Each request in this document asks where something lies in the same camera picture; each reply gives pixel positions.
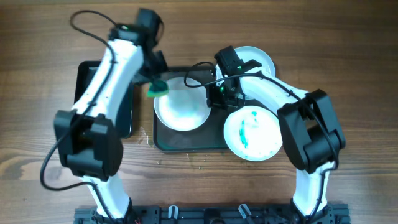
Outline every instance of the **black cable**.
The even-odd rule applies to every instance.
[[[220,223],[225,224],[225,221],[221,218],[213,218],[210,220],[209,224],[220,224]]]
[[[193,68],[193,67],[196,67],[196,66],[199,66],[199,65],[202,65],[202,64],[204,64],[204,63],[208,63],[208,64],[212,65],[212,66],[215,68],[215,66],[214,66],[211,62],[200,62],[200,63],[197,63],[197,64],[193,65],[192,68]],[[263,75],[261,72],[257,72],[257,73],[245,73],[245,74],[241,74],[241,75],[233,75],[233,76],[230,76],[230,77],[220,78],[220,79],[215,80],[215,81],[213,81],[213,82],[209,82],[209,83],[201,84],[201,85],[195,85],[195,86],[192,86],[192,85],[188,85],[188,84],[187,84],[187,77],[188,77],[188,74],[189,74],[189,71],[188,71],[188,72],[185,74],[185,76],[184,76],[184,84],[185,84],[187,87],[191,87],[191,88],[202,87],[202,86],[208,86],[208,85],[211,85],[211,84],[214,84],[214,83],[217,83],[217,82],[220,82],[220,81],[229,79],[229,78],[246,77],[246,76],[263,78],[263,79],[268,80],[268,81],[272,82],[273,84],[277,85],[279,88],[281,88],[281,89],[283,89],[285,92],[287,92],[290,96],[293,96],[294,98],[296,98],[297,101],[300,102],[300,103],[303,105],[303,107],[310,113],[311,117],[317,122],[318,126],[320,127],[320,129],[321,129],[321,131],[322,131],[322,133],[323,133],[323,135],[324,135],[324,137],[325,137],[325,139],[326,139],[326,141],[327,141],[327,143],[328,143],[328,145],[329,145],[331,154],[332,154],[332,156],[333,156],[333,160],[335,161],[334,167],[329,168],[329,169],[325,169],[325,170],[320,174],[322,180],[321,180],[321,186],[320,186],[320,191],[319,191],[318,200],[317,200],[317,203],[316,203],[316,205],[315,205],[315,208],[313,209],[313,211],[311,212],[311,214],[310,214],[310,215],[308,216],[308,218],[307,218],[307,221],[310,223],[310,222],[312,221],[312,219],[314,218],[315,214],[317,213],[317,210],[318,210],[318,208],[319,208],[319,206],[320,206],[320,204],[321,204],[321,202],[322,202],[322,195],[323,195],[323,188],[325,187],[325,177],[326,177],[326,173],[329,172],[329,171],[337,170],[337,168],[338,168],[338,166],[339,166],[339,163],[340,163],[340,162],[339,162],[339,159],[338,159],[338,156],[337,156],[337,152],[336,152],[335,148],[333,147],[333,144],[331,143],[331,139],[330,139],[330,137],[329,137],[329,134],[327,133],[327,131],[326,131],[324,125],[323,125],[323,124],[321,123],[321,121],[319,120],[318,116],[315,114],[314,110],[313,110],[311,107],[309,107],[309,105],[307,105],[307,104],[303,101],[303,99],[301,99],[299,96],[297,96],[292,90],[286,88],[285,86],[283,86],[282,84],[280,84],[280,83],[277,82],[276,80],[274,80],[274,79],[272,79],[272,78],[269,78],[269,77]]]
[[[99,202],[100,202],[102,208],[104,209],[106,215],[108,216],[108,218],[111,220],[112,223],[116,223],[116,221],[115,221],[115,220],[113,219],[113,217],[111,216],[111,214],[110,214],[110,212],[109,212],[107,206],[105,205],[104,200],[103,200],[103,198],[102,198],[102,196],[101,196],[101,193],[100,193],[100,191],[98,190],[96,184],[91,183],[91,182],[80,182],[80,183],[71,184],[71,185],[65,186],[65,187],[51,187],[51,186],[49,186],[49,185],[47,185],[47,184],[45,183],[45,179],[44,179],[45,168],[46,168],[47,164],[49,163],[49,160],[50,160],[52,154],[53,154],[53,153],[55,152],[55,150],[58,148],[59,144],[71,133],[72,130],[74,130],[74,129],[79,125],[80,121],[81,121],[81,120],[84,118],[84,116],[90,111],[90,109],[95,105],[96,100],[98,99],[98,97],[99,97],[99,95],[101,94],[103,88],[105,87],[106,82],[109,80],[109,78],[110,78],[110,76],[111,76],[111,74],[112,74],[113,68],[114,68],[114,64],[116,63],[116,61],[115,61],[115,60],[116,60],[116,55],[115,55],[115,53],[114,53],[114,50],[113,50],[113,48],[112,48],[104,39],[102,39],[101,37],[98,37],[97,35],[94,35],[94,34],[92,34],[92,33],[89,33],[89,32],[87,32],[87,31],[84,31],[84,30],[82,30],[81,28],[79,28],[79,27],[77,27],[77,26],[74,25],[73,21],[74,21],[74,19],[76,18],[76,16],[79,15],[79,14],[83,14],[83,13],[92,13],[92,14],[97,14],[97,15],[99,15],[99,16],[102,16],[103,18],[105,18],[105,19],[109,20],[110,22],[112,22],[114,26],[116,25],[116,23],[115,23],[111,18],[109,18],[108,16],[105,16],[104,14],[102,14],[102,13],[100,13],[100,12],[96,12],[96,11],[92,11],[92,10],[81,10],[81,11],[77,11],[77,12],[75,12],[75,13],[73,13],[73,14],[71,15],[70,21],[69,21],[69,24],[70,24],[75,30],[77,30],[77,31],[79,31],[79,32],[81,32],[81,33],[83,33],[83,34],[86,34],[86,35],[88,35],[88,36],[90,36],[90,37],[93,37],[93,38],[95,38],[96,40],[99,40],[101,43],[103,43],[103,44],[109,49],[109,51],[111,52],[111,56],[112,56],[111,65],[110,65],[110,67],[109,67],[108,73],[107,73],[106,76],[105,76],[104,81],[102,82],[101,86],[98,88],[97,92],[94,94],[94,97],[93,97],[92,101],[88,104],[86,110],[84,110],[84,112],[79,116],[79,118],[71,124],[70,128],[68,129],[68,131],[67,131],[63,136],[61,136],[61,137],[57,140],[57,142],[51,147],[51,149],[50,149],[49,153],[47,154],[47,156],[45,157],[45,159],[44,159],[44,161],[43,161],[43,164],[42,164],[42,167],[41,167],[41,169],[40,169],[40,183],[41,183],[42,186],[43,186],[44,188],[46,188],[47,190],[53,190],[53,191],[63,191],[63,190],[72,189],[72,188],[74,188],[74,187],[79,187],[79,186],[82,186],[82,185],[90,185],[90,186],[94,189],[94,191],[95,191],[95,193],[96,193],[96,195],[97,195],[97,197],[98,197],[98,200],[99,200]]]
[[[209,65],[211,65],[213,67],[214,71],[216,70],[216,67],[211,62],[199,62],[197,64],[192,65],[191,69],[195,68],[195,67],[197,67],[199,65],[203,65],[203,64],[209,64]],[[245,73],[245,74],[239,74],[239,75],[234,75],[234,76],[230,76],[230,77],[219,78],[219,79],[217,79],[215,81],[208,82],[208,83],[205,83],[205,84],[189,85],[187,83],[187,78],[188,78],[188,75],[189,75],[189,72],[191,71],[191,69],[189,69],[186,72],[185,76],[184,76],[184,84],[185,84],[186,87],[189,87],[189,88],[198,88],[198,87],[208,86],[208,85],[212,85],[214,83],[218,83],[218,82],[221,82],[221,81],[224,81],[224,80],[227,80],[227,79],[231,79],[231,78],[239,78],[239,77],[259,77],[259,78],[262,78],[262,74],[261,73]]]

